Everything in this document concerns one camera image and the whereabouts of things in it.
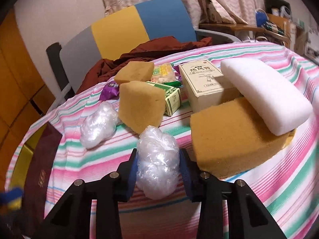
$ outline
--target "white foam block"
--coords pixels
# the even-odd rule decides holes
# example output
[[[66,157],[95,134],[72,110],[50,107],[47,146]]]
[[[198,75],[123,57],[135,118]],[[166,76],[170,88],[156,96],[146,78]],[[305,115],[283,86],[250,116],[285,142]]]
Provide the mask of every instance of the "white foam block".
[[[307,98],[275,69],[258,59],[224,59],[221,71],[277,136],[297,128],[312,113]]]

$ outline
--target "metal pin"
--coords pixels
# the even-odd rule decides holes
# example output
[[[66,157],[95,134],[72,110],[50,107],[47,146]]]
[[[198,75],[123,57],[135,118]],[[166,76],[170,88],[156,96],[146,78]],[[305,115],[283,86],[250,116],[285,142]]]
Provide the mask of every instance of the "metal pin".
[[[81,180],[81,179],[78,179],[78,180],[76,180],[75,182],[74,182],[74,185],[75,186],[80,186],[80,185],[82,185],[83,184],[83,181]]]
[[[237,183],[237,185],[239,185],[241,187],[246,185],[246,183],[243,180],[237,180],[236,183]]]
[[[207,179],[210,177],[210,173],[208,172],[201,172],[200,176],[203,178],[203,179]]]
[[[113,179],[115,179],[115,178],[117,178],[119,176],[120,176],[120,174],[118,172],[111,172],[110,173],[110,177],[113,178]]]

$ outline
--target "table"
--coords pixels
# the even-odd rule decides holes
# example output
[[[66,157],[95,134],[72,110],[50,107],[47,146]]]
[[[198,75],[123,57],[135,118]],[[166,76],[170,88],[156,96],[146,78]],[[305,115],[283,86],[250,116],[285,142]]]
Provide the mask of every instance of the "table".
[[[175,65],[190,60],[210,60],[220,67],[220,61],[229,57],[258,58],[275,68],[290,80],[319,112],[319,68],[312,62],[272,44],[232,43],[204,47],[155,60],[155,65],[173,62]],[[105,83],[82,92],[34,123],[17,148],[7,172],[6,188],[22,144],[41,125],[49,121],[63,134],[56,153],[47,189],[44,216],[76,179],[86,182],[102,178],[126,161],[136,146],[138,135],[125,125],[117,127],[115,135],[94,150],[86,150],[79,142],[80,126],[99,105],[99,96]],[[118,100],[110,100],[118,108]],[[160,126],[178,141],[180,147],[192,152],[189,117],[192,111],[185,93],[182,106],[172,117],[164,116]],[[318,119],[312,115],[298,127],[292,143],[264,164],[247,172],[227,178],[245,180],[266,205],[288,239],[300,239],[307,233],[319,213],[318,187]],[[94,238],[96,202],[92,204],[91,238]],[[165,199],[150,200],[135,188],[128,203],[119,204],[123,238],[195,238],[200,204],[191,203],[184,193],[181,179],[175,192]],[[227,214],[224,214],[224,232],[228,236]]]
[[[207,29],[213,31],[219,31],[223,33],[227,33],[230,35],[235,35],[235,32],[239,31],[252,31],[254,33],[265,33],[270,35],[276,39],[279,39],[285,42],[285,47],[290,47],[290,38],[287,36],[280,35],[278,33],[274,33],[270,30],[266,30],[265,28],[256,27],[252,25],[245,24],[211,24],[211,23],[202,23],[199,25],[200,29]]]

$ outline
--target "yellow sponge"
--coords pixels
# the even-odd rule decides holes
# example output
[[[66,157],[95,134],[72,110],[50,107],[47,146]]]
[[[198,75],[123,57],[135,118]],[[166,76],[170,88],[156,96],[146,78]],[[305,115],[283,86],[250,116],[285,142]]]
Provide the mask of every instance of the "yellow sponge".
[[[190,126],[198,167],[219,179],[267,161],[289,136],[272,134],[244,97],[192,114]]]
[[[153,75],[154,63],[130,61],[114,76],[115,82],[120,85],[130,81],[149,81]]]
[[[119,118],[138,134],[148,125],[159,127],[165,107],[165,90],[161,88],[139,81],[120,86]]]

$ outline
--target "wall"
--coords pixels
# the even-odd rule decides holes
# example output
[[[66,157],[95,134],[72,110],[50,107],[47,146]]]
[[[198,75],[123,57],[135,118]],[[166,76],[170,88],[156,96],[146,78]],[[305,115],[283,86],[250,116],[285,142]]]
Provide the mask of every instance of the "wall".
[[[55,97],[60,88],[52,72],[46,48],[63,47],[77,33],[104,17],[102,0],[18,0],[14,6],[17,24],[42,79]]]
[[[305,23],[305,27],[310,26],[311,28],[316,28],[317,24],[312,17],[311,13],[307,9],[306,5],[301,0],[285,0],[290,3],[291,12],[293,18],[299,18],[299,20]]]

